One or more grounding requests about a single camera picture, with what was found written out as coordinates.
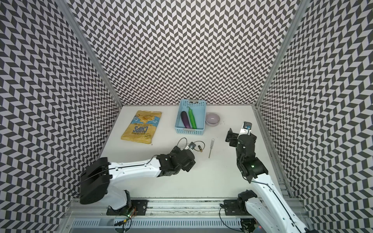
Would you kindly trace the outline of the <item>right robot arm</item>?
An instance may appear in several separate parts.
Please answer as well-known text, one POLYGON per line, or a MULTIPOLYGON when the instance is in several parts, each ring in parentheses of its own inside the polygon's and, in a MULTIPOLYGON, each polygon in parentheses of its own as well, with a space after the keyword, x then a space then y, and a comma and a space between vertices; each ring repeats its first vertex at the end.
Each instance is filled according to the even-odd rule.
POLYGON ((236 163, 252 190, 239 194, 241 212, 251 214, 266 233, 316 233, 295 214, 278 191, 267 168, 255 155, 256 136, 249 129, 227 132, 226 142, 236 149, 236 163))

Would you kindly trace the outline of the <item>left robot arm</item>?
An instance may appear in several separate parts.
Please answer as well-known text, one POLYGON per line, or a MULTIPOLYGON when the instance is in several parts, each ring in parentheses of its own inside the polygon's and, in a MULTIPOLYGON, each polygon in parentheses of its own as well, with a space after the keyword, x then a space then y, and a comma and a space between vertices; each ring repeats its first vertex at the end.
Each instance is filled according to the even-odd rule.
POLYGON ((113 212, 132 208, 130 193, 120 189, 119 183, 135 178, 158 178, 189 172, 195 165, 195 143, 183 149, 175 146, 168 154, 154 155, 151 159, 131 163, 109 162, 102 157, 85 168, 80 176, 80 204, 103 203, 113 212))

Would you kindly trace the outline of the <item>lilac ceramic bowl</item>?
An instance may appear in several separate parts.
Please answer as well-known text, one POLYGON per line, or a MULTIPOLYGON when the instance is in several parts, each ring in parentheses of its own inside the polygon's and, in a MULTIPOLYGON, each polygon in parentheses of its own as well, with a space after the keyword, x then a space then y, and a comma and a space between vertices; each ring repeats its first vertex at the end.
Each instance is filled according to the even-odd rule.
POLYGON ((220 123, 220 116, 216 113, 207 113, 205 122, 208 126, 215 127, 220 123))

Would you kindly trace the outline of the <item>green toy cucumber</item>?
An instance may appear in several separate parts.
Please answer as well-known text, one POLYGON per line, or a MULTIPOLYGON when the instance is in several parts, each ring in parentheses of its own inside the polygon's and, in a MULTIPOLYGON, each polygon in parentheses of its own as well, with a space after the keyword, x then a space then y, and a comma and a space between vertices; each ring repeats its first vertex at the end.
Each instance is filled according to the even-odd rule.
POLYGON ((196 125, 195 117, 194 117, 194 114, 193 114, 193 110, 190 107, 188 107, 188 115, 189 115, 191 128, 192 129, 197 129, 197 125, 196 125))

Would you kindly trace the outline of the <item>light blue plastic basket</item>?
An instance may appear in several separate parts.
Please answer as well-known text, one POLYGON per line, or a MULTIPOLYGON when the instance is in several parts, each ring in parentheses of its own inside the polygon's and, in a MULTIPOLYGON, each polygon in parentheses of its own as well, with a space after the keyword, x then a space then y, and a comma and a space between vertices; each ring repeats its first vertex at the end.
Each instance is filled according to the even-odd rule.
POLYGON ((207 102, 204 100, 181 99, 175 122, 178 134, 203 135, 207 102))

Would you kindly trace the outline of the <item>purple toy eggplant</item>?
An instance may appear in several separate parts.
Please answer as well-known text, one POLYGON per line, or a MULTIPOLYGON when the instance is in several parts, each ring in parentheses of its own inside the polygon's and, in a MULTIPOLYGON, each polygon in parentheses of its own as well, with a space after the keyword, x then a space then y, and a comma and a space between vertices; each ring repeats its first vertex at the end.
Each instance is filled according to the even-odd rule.
POLYGON ((186 113, 186 111, 182 111, 180 116, 181 116, 181 120, 183 122, 184 127, 187 129, 191 129, 188 114, 186 113))

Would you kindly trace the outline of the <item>yellow blue chips bag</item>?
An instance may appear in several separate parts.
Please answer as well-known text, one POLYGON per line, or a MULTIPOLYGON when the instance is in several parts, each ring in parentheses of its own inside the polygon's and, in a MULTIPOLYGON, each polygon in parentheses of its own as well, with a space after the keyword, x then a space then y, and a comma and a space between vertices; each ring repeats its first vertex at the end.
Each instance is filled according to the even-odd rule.
POLYGON ((159 111, 137 111, 121 140, 151 144, 161 116, 159 111))

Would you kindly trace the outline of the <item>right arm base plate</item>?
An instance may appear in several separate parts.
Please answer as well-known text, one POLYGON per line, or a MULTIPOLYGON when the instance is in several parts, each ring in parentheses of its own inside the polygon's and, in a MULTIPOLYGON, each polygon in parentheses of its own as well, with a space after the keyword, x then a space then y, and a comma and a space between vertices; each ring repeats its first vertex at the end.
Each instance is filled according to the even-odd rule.
POLYGON ((246 210, 245 203, 243 201, 236 200, 224 200, 223 209, 226 216, 249 216, 250 214, 246 210))

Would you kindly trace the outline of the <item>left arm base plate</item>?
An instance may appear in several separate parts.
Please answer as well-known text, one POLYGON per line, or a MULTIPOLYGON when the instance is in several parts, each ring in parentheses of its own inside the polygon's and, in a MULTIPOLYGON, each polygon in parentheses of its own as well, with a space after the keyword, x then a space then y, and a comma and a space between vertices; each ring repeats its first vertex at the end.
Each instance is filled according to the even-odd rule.
POLYGON ((125 206, 119 210, 114 210, 112 207, 108 207, 107 216, 144 216, 146 215, 148 200, 132 200, 131 206, 125 206))

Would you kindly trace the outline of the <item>aluminium front rail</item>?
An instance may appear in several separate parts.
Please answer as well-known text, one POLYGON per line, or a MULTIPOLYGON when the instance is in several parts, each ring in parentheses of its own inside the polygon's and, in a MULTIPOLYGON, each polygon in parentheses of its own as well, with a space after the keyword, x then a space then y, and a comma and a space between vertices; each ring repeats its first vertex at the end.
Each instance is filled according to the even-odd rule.
MULTIPOLYGON (((235 198, 133 198, 148 200, 146 215, 148 218, 171 217, 217 217, 224 200, 235 198)), ((73 199, 67 213, 75 217, 108 217, 108 206, 102 203, 82 205, 73 199)))

